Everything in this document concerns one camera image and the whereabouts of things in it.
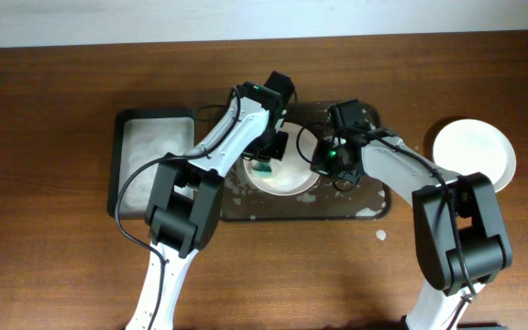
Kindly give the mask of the green yellow sponge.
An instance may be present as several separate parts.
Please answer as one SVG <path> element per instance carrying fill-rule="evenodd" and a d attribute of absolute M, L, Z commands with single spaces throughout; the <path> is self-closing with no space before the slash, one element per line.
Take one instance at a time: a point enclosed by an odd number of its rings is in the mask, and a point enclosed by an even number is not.
<path fill-rule="evenodd" d="M 250 161 L 250 171 L 258 177 L 269 177 L 272 174 L 270 164 L 259 160 Z"/>

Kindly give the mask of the white plate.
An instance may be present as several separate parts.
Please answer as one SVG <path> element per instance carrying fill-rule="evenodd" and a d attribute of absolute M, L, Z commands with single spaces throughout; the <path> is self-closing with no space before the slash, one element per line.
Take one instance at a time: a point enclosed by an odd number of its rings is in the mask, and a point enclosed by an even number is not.
<path fill-rule="evenodd" d="M 320 175 L 310 170 L 310 164 L 299 154 L 297 147 L 308 160 L 313 156 L 317 137 L 305 129 L 297 138 L 301 126 L 285 123 L 280 129 L 289 134 L 282 160 L 272 159 L 269 162 L 270 172 L 258 171 L 259 163 L 255 160 L 244 160 L 243 167 L 247 179 L 259 190 L 277 196 L 291 196 L 304 193 L 319 179 Z"/>

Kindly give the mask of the cream plate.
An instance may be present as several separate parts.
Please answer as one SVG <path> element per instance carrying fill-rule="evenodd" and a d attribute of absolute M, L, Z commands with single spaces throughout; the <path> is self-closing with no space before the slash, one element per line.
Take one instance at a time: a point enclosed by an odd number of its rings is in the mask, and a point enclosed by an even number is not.
<path fill-rule="evenodd" d="M 435 136 L 434 162 L 462 175 L 481 172 L 494 187 L 501 174 L 499 139 L 503 137 L 506 136 L 489 123 L 458 119 L 445 125 Z"/>

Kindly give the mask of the pale blue plate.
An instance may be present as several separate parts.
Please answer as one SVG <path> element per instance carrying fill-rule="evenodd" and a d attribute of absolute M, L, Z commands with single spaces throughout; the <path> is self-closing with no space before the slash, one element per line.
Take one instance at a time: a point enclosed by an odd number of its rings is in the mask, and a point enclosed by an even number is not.
<path fill-rule="evenodd" d="M 500 138 L 499 147 L 501 150 L 500 176 L 494 183 L 496 193 L 506 188 L 512 182 L 517 167 L 516 153 L 510 140 L 506 137 Z"/>

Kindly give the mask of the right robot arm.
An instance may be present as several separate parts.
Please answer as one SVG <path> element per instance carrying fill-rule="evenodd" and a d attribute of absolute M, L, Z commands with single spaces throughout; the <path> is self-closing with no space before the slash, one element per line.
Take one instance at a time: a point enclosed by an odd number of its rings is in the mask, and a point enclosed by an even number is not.
<path fill-rule="evenodd" d="M 318 141 L 311 169 L 332 180 L 368 176 L 412 207 L 419 297 L 401 319 L 405 329 L 456 329 L 482 289 L 512 265 L 497 195 L 480 173 L 436 166 L 385 128 L 340 127 Z"/>

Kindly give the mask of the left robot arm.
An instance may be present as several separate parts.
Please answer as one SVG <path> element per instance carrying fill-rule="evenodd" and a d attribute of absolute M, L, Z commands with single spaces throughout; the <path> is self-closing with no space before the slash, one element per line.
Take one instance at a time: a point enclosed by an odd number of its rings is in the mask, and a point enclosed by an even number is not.
<path fill-rule="evenodd" d="M 201 142 L 182 155 L 168 153 L 135 170 L 124 188 L 146 169 L 156 174 L 144 213 L 150 241 L 148 271 L 129 329 L 171 329 L 188 269 L 210 242 L 219 222 L 225 177 L 248 157 L 280 159 L 288 136 L 280 128 L 295 97 L 288 78 L 272 75 L 264 84 L 231 89 L 225 113 Z"/>

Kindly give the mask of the dark brown serving tray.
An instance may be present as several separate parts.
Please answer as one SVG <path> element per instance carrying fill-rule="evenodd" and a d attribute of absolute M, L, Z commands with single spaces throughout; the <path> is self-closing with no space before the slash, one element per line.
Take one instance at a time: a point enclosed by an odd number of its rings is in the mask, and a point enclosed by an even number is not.
<path fill-rule="evenodd" d="M 331 130 L 321 126 L 328 119 L 328 103 L 298 103 L 289 106 L 285 123 L 300 125 L 301 133 L 308 129 L 317 139 L 331 138 Z M 276 220 L 336 220 L 353 218 L 375 220 L 389 212 L 389 188 L 370 177 L 357 183 L 332 183 L 320 176 L 305 192 L 291 196 L 277 196 L 256 188 L 238 159 L 225 178 L 220 217 L 228 222 Z"/>

